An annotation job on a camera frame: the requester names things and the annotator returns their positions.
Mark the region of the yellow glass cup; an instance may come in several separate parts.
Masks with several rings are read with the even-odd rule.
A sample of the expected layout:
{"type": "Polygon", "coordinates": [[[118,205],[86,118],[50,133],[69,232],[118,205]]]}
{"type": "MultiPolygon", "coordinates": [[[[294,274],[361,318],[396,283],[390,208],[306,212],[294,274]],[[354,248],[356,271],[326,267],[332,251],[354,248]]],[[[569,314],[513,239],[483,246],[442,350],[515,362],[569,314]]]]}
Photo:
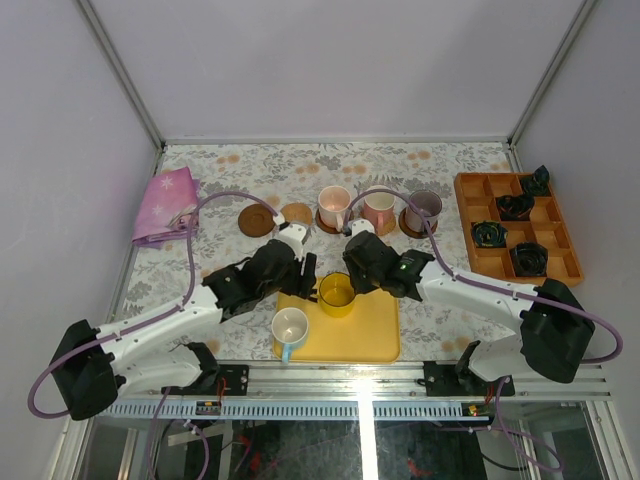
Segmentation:
{"type": "Polygon", "coordinates": [[[347,316],[353,309],[355,297],[350,277],[345,273],[334,272],[320,280],[318,303],[323,312],[331,317],[347,316]]]}

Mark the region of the white mug pink handle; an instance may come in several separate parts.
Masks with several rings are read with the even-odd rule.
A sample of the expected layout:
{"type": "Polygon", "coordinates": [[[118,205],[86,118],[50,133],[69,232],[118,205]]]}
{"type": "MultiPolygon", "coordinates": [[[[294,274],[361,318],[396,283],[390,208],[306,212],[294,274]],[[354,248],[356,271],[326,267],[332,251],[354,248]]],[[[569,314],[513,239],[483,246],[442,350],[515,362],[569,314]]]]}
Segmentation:
{"type": "Polygon", "coordinates": [[[364,197],[363,209],[377,211],[392,211],[395,209],[395,197],[386,192],[383,185],[374,185],[369,188],[370,194],[364,197]]]}

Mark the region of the pink ceramic mug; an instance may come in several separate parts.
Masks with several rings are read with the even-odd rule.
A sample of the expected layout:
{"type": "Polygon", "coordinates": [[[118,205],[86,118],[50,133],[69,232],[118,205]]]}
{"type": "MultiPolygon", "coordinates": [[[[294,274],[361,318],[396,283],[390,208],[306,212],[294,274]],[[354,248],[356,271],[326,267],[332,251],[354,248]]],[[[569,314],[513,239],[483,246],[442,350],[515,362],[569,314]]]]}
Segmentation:
{"type": "Polygon", "coordinates": [[[329,228],[341,232],[349,220],[347,208],[351,203],[350,192],[342,186],[327,186],[318,195],[320,220],[329,228]]]}

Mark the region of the purple glass cup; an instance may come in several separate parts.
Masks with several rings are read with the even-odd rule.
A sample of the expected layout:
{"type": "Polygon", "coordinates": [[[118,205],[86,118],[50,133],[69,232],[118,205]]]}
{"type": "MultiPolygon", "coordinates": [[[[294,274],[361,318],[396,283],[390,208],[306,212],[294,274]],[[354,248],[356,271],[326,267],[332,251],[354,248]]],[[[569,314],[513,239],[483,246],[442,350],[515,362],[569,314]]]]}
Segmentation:
{"type": "Polygon", "coordinates": [[[434,232],[443,207],[440,196],[433,191],[419,190],[413,192],[409,196],[409,200],[416,209],[412,209],[410,206],[405,208],[405,224],[407,228],[416,235],[425,237],[427,231],[422,221],[422,218],[425,218],[431,231],[434,232]]]}

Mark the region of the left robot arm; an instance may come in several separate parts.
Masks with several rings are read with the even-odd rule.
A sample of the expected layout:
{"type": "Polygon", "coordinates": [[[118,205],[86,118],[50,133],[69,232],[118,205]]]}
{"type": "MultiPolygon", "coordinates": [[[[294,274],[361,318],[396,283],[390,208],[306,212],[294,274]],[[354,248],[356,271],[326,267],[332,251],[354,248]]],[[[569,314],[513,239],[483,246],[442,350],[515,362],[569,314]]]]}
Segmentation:
{"type": "Polygon", "coordinates": [[[76,421],[105,411],[118,398],[154,390],[186,394],[215,391],[220,366],[198,331],[252,311],[284,293],[308,299],[314,292],[317,257],[298,258],[281,240],[205,277],[168,312],[149,312],[118,323],[72,324],[51,361],[52,376],[76,421]]]}

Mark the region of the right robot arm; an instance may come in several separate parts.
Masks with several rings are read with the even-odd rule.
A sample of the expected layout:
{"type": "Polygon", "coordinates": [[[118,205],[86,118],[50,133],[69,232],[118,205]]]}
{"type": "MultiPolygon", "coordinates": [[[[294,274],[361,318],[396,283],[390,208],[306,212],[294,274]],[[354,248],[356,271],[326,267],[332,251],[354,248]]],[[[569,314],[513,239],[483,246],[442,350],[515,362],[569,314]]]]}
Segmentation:
{"type": "Polygon", "coordinates": [[[367,231],[350,238],[342,258],[357,294],[381,289],[395,298],[440,302],[510,330],[507,337],[475,341],[465,349],[455,378],[467,394],[528,372],[569,384],[595,330],[571,291],[556,280],[540,286],[510,284],[454,270],[426,252],[399,254],[367,231]]]}

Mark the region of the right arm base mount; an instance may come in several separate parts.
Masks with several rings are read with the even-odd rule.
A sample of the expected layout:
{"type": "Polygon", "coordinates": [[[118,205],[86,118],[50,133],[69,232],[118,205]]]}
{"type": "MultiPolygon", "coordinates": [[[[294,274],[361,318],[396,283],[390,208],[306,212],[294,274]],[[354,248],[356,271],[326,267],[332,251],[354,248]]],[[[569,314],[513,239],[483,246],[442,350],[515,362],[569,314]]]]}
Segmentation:
{"type": "Polygon", "coordinates": [[[471,355],[481,344],[471,342],[456,364],[423,362],[423,374],[416,383],[425,388],[428,396],[435,397],[486,397],[495,394],[501,378],[489,382],[481,379],[470,368],[471,355]]]}

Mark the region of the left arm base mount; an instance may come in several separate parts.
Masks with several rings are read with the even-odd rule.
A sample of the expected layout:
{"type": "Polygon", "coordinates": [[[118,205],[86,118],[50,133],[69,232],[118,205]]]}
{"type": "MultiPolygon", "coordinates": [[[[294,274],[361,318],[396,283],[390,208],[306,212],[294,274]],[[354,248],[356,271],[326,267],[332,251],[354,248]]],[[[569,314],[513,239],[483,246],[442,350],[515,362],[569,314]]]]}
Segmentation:
{"type": "Polygon", "coordinates": [[[249,366],[221,364],[209,347],[201,342],[181,344],[171,351],[174,365],[185,373],[173,382],[164,380],[161,392],[183,396],[245,396],[248,389],[249,366]]]}

